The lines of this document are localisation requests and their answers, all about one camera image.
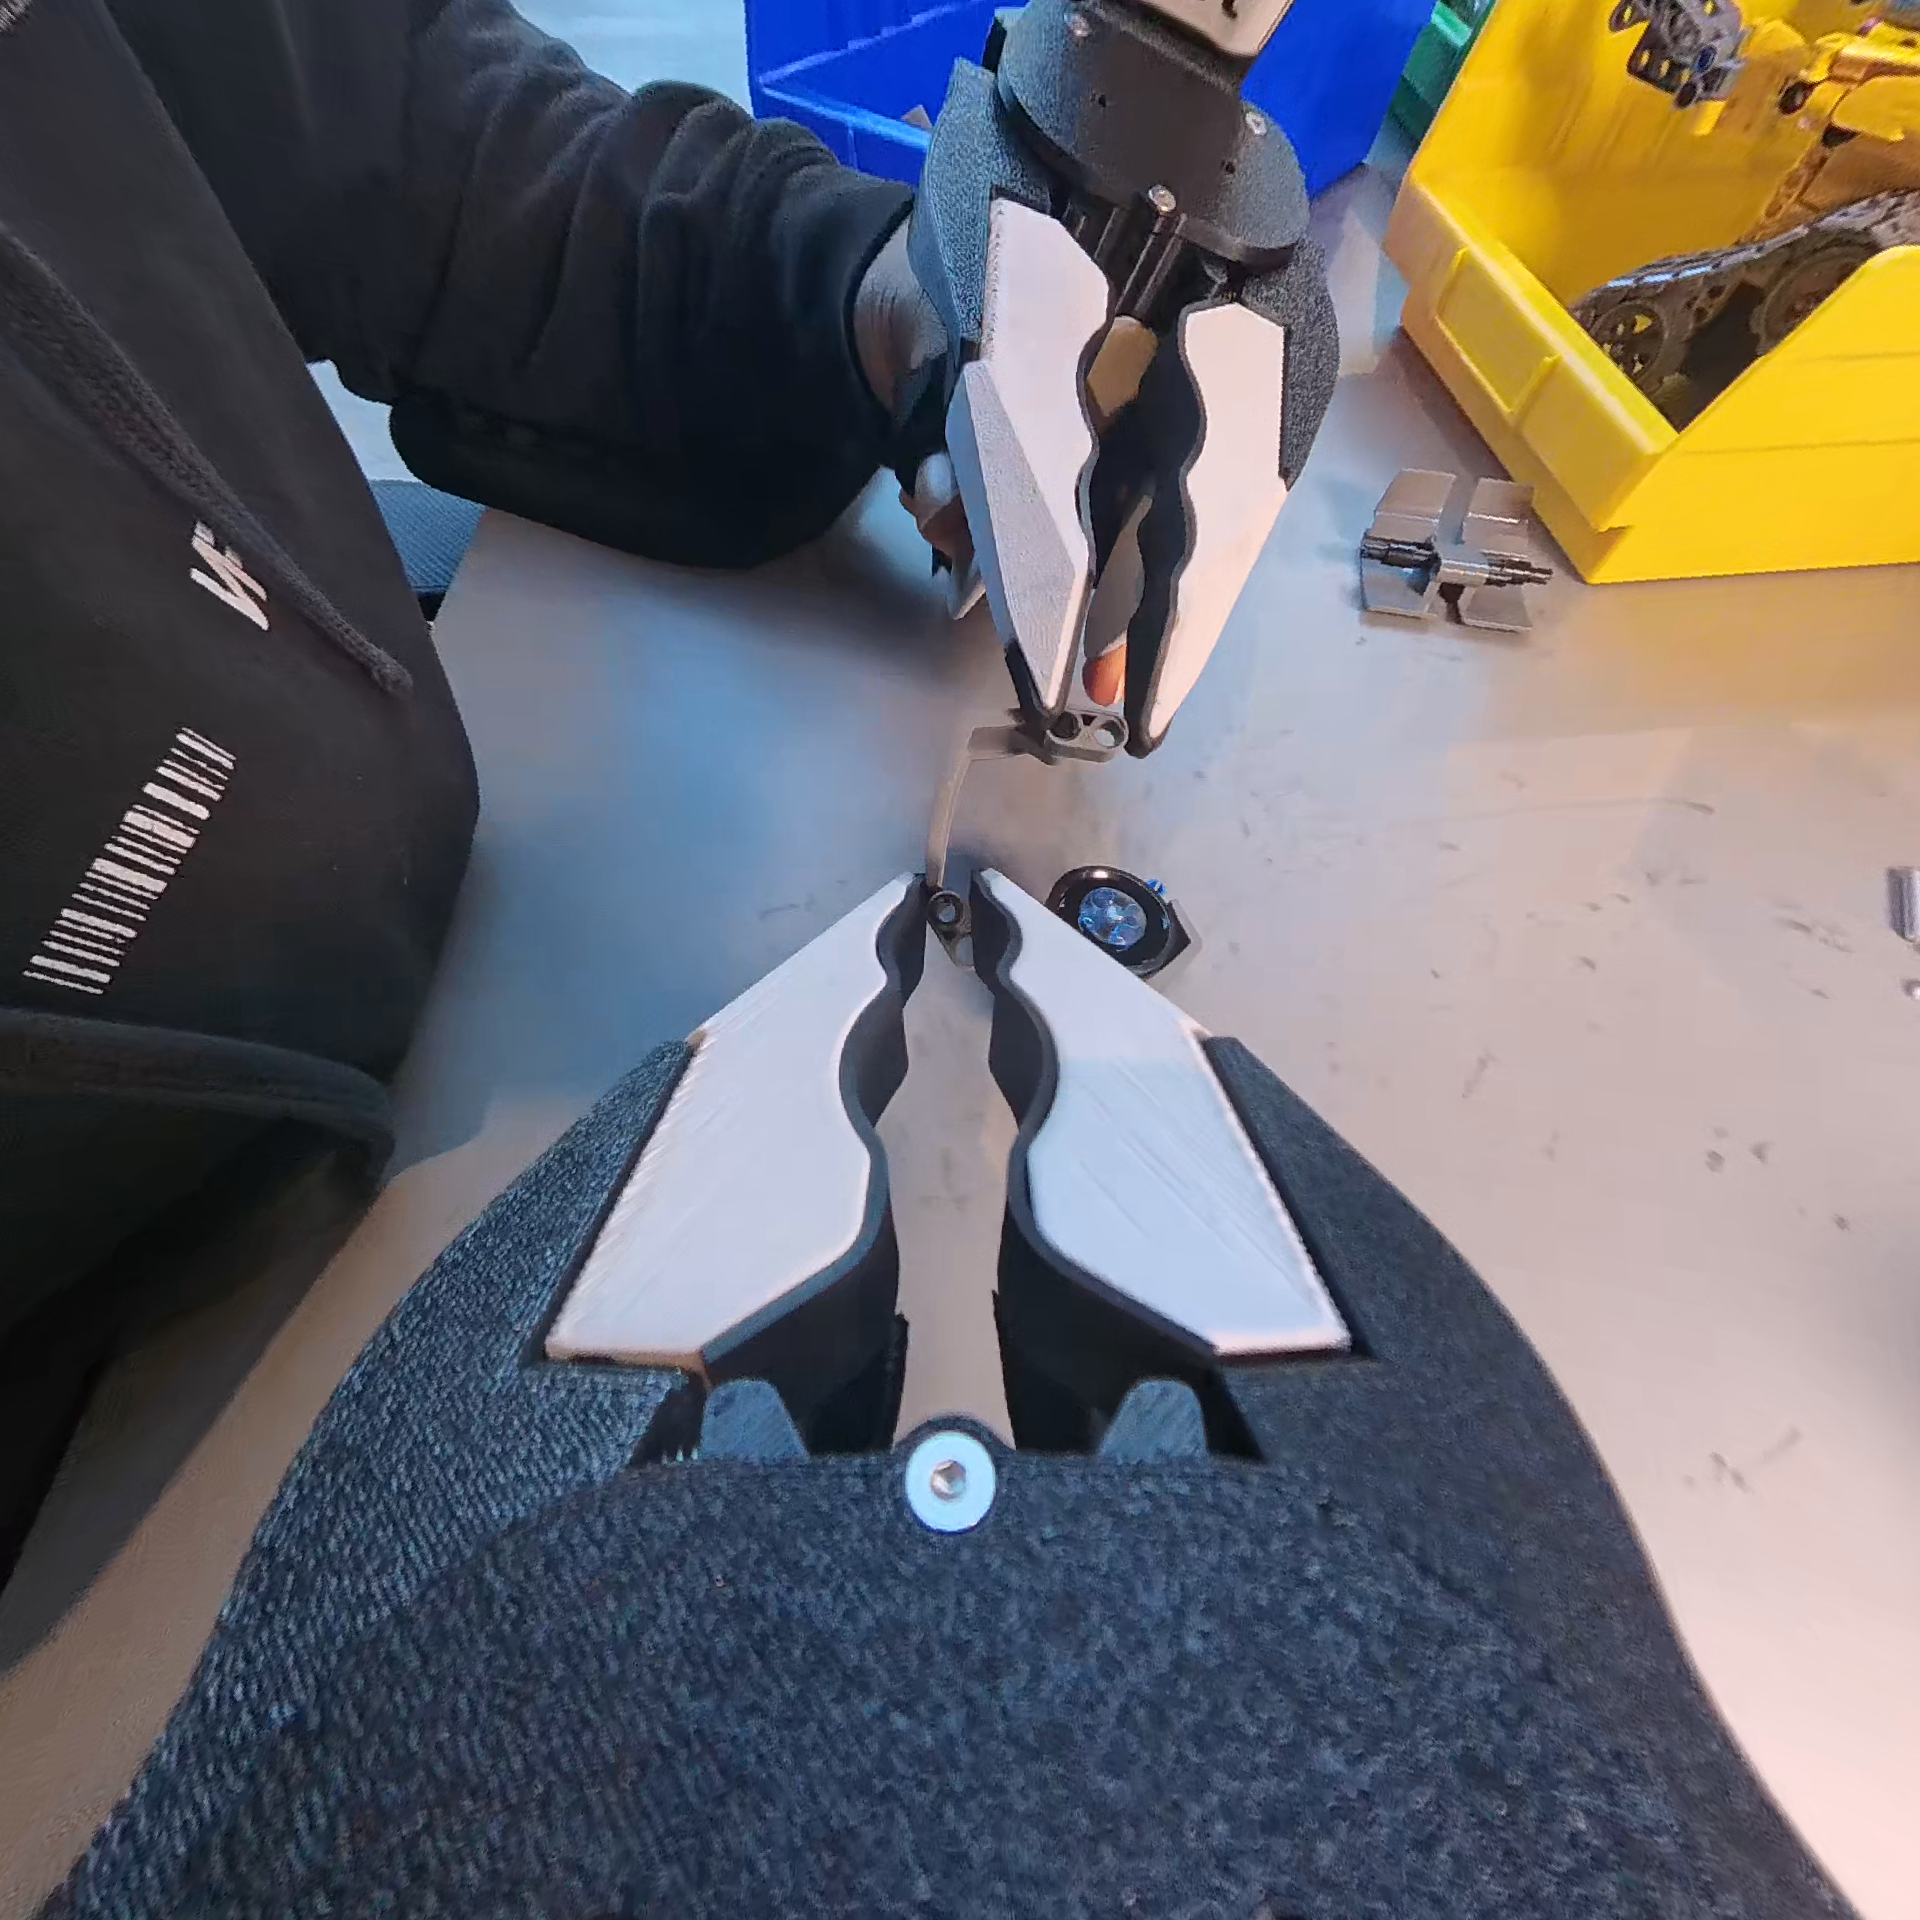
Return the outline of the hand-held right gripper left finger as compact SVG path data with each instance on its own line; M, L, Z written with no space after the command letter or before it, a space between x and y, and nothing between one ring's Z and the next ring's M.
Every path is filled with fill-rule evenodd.
M887 880L693 1033L547 1329L548 1360L715 1374L880 1255L877 1122L905 1081L924 898L920 875Z

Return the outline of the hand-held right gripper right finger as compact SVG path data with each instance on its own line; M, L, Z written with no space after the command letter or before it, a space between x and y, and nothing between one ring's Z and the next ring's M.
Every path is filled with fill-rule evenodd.
M1030 1091L996 1070L1040 1252L1208 1359L1347 1354L1206 1030L1003 874L973 898L995 1014L1040 1050Z

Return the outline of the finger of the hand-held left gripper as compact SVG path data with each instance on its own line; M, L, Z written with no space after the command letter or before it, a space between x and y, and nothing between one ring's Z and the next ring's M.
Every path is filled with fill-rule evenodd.
M1015 200L991 207L982 281L945 447L1022 708L1046 723L1067 704L1093 595L1086 369L1109 284L1063 225Z
M1151 754L1187 704L1287 503L1287 332L1237 303L1188 307L1148 375L1150 491L1127 627L1127 753Z

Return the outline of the grey toy joint assembly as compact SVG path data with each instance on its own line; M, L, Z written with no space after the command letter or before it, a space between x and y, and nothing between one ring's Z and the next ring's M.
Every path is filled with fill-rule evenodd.
M1198 953L1198 936L1161 880L1115 867L1063 874L1046 912L1141 982L1155 982Z

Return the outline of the grey angled toy frame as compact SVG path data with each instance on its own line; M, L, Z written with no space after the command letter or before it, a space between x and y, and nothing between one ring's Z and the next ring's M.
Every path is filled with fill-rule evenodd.
M1007 711L963 738L933 801L920 870L928 931L955 968L971 964L968 898L945 878L953 824L968 772L977 764L1007 759L1100 767L1118 758L1127 740L1129 728L1118 711L1072 706L1046 723Z

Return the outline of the grey desk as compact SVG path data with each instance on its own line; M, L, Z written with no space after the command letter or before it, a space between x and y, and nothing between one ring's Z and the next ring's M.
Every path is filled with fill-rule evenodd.
M1334 407L1151 759L977 767L955 839L1111 863L1173 998L1429 1215L1575 1404L1721 1714L1865 1916L1916 1916L1916 569L1587 587L1516 641L1360 612L1398 468L1494 463L1398 330L1400 156L1313 209ZM385 1192L115 1362L5 1593L5 1916L174 1708L332 1388L645 1052L920 863L1001 652L892 483L735 578L489 516L439 624L483 819Z

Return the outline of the person's left hand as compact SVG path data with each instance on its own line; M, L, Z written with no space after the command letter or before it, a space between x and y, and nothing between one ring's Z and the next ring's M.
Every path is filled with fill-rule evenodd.
M885 414L885 465L901 505L928 547L944 583L951 617L980 600L975 545L958 471L945 447L951 345L937 304L909 257L909 223L901 220L853 300L853 345L871 396Z

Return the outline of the green plastic bin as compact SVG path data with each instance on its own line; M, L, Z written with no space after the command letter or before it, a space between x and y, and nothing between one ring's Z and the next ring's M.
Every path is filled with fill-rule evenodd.
M1432 3L1412 42L1388 111L1403 137L1420 146L1473 48L1494 3Z

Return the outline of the blue plastic bin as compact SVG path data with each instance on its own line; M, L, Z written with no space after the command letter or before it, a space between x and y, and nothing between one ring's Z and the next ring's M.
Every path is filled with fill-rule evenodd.
M911 185L958 62L977 62L999 3L747 3L756 116L811 131L857 172ZM1300 3L1245 96L1294 146L1310 200L1360 170L1429 34L1432 3Z

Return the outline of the yellow plastic bin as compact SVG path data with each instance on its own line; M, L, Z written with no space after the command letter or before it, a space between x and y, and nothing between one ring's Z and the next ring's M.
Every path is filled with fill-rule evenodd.
M1740 6L1805 36L1848 6ZM1917 251L1868 262L1670 424L1571 319L1593 286L1734 242L1805 137L1672 111L1611 6L1500 6L1407 164L1400 323L1590 585L1916 563Z

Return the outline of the yellow toy tracked robot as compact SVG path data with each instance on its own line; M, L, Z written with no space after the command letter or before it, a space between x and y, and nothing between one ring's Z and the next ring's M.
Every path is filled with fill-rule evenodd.
M1916 6L1848 6L1805 36L1740 6L1619 3L1622 68L1672 111L1755 106L1808 143L1729 246L1593 286L1571 319L1672 425L1782 345L1868 262L1917 242Z

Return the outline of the grey office chair seat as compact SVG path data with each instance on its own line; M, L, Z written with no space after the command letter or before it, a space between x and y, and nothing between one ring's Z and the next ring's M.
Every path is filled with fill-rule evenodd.
M431 623L487 510L413 478L376 475L367 484L399 555L407 585L422 617Z

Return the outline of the small grey bracket assembly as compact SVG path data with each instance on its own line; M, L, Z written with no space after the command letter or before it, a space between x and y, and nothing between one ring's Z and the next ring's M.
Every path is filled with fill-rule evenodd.
M1533 531L1533 490L1403 468L1358 547L1360 611L1425 623L1449 615L1480 633L1529 633L1529 592L1552 580Z

